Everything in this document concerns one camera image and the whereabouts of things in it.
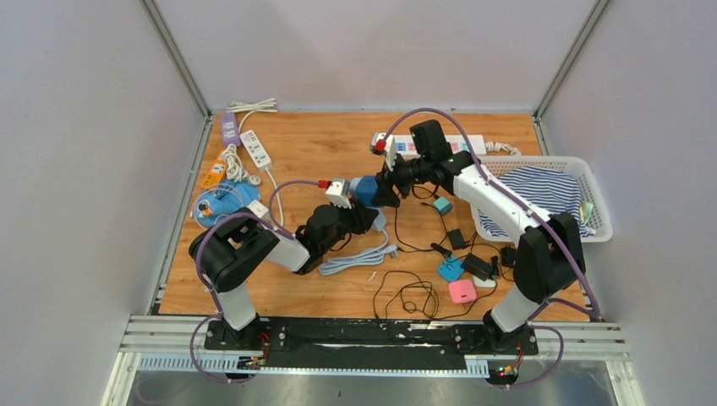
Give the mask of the dark blue cube adapter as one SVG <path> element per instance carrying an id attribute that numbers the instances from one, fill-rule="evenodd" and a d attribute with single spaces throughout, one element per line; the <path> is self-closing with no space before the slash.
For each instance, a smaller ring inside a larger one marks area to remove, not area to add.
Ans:
<path id="1" fill-rule="evenodd" d="M 375 198 L 377 190 L 378 184 L 375 180 L 375 175 L 365 175 L 361 178 L 354 178 L 349 184 L 351 195 L 363 206 L 369 208 L 376 208 L 373 199 Z"/>

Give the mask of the light blue power strip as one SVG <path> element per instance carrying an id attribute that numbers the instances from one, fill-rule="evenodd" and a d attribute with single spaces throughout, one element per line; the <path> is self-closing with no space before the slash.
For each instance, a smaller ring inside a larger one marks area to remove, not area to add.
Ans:
<path id="1" fill-rule="evenodd" d="M 377 232 L 385 233 L 386 232 L 386 225 L 388 223 L 386 214 L 383 212 L 381 208 L 378 208 L 376 210 L 377 214 L 372 222 L 371 229 L 375 230 Z"/>

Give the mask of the white power strip blue USB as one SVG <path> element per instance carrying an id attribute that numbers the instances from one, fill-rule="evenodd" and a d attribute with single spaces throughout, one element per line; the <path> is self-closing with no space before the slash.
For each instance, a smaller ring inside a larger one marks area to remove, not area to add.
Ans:
<path id="1" fill-rule="evenodd" d="M 393 138 L 395 139 L 397 153 L 404 159 L 419 156 L 411 135 L 393 135 Z M 449 134 L 445 138 L 454 153 L 469 150 L 468 143 L 460 134 Z M 485 140 L 481 134 L 469 134 L 468 142 L 478 155 L 488 155 L 490 153 L 507 154 L 509 156 L 522 155 L 522 152 L 517 147 L 507 143 Z"/>

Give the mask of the white cube adapter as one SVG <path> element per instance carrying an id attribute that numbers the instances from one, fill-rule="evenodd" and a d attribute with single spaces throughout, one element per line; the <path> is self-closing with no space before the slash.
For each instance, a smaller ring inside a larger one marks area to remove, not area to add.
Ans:
<path id="1" fill-rule="evenodd" d="M 269 208 L 258 200 L 252 200 L 247 208 L 259 218 L 264 220 L 271 218 Z"/>

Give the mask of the black TP-Link charger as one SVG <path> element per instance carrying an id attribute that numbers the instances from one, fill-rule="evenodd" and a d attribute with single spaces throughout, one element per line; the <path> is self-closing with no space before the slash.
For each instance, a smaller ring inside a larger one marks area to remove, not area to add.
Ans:
<path id="1" fill-rule="evenodd" d="M 455 251 L 460 251 L 470 246 L 469 241 L 465 239 L 459 228 L 451 229 L 445 232 L 444 238 L 438 243 L 431 243 L 429 252 L 437 253 L 443 259 L 449 259 Z"/>

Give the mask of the black charger with cable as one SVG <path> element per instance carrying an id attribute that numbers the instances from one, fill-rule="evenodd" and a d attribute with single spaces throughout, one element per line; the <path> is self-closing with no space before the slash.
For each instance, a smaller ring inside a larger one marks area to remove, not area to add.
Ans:
<path id="1" fill-rule="evenodd" d="M 465 285 L 468 292 L 465 297 L 453 299 L 450 286 L 457 283 Z M 478 287 L 467 277 L 436 283 L 409 270 L 387 271 L 381 275 L 371 296 L 371 315 L 379 323 L 401 317 L 429 321 L 467 320 L 497 293 L 498 287 L 498 282 L 489 287 Z"/>

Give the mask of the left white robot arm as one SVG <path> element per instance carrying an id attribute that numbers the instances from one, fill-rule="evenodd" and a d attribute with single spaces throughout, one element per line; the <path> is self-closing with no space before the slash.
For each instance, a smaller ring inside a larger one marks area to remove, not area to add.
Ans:
<path id="1" fill-rule="evenodd" d="M 291 233 L 242 208 L 196 237 L 189 255 L 227 327 L 227 339 L 248 349 L 257 343 L 259 327 L 247 280 L 259 265 L 269 261 L 299 275 L 312 272 L 342 241 L 384 223 L 380 210 L 359 203 L 321 205 Z"/>

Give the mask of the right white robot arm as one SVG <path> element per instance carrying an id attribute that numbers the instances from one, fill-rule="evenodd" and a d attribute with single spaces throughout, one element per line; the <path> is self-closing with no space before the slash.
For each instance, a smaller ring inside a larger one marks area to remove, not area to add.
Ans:
<path id="1" fill-rule="evenodd" d="M 484 316 L 484 345 L 504 353 L 548 299 L 574 282 L 585 283 L 583 247 L 577 220 L 568 212 L 551 214 L 529 202 L 478 159 L 473 149 L 454 151 L 441 124 L 428 120 L 411 127 L 418 157 L 404 159 L 391 134 L 376 136 L 372 153 L 385 160 L 375 175 L 377 206 L 397 207 L 415 184 L 430 183 L 463 200 L 494 221 L 517 246 L 514 286 Z"/>

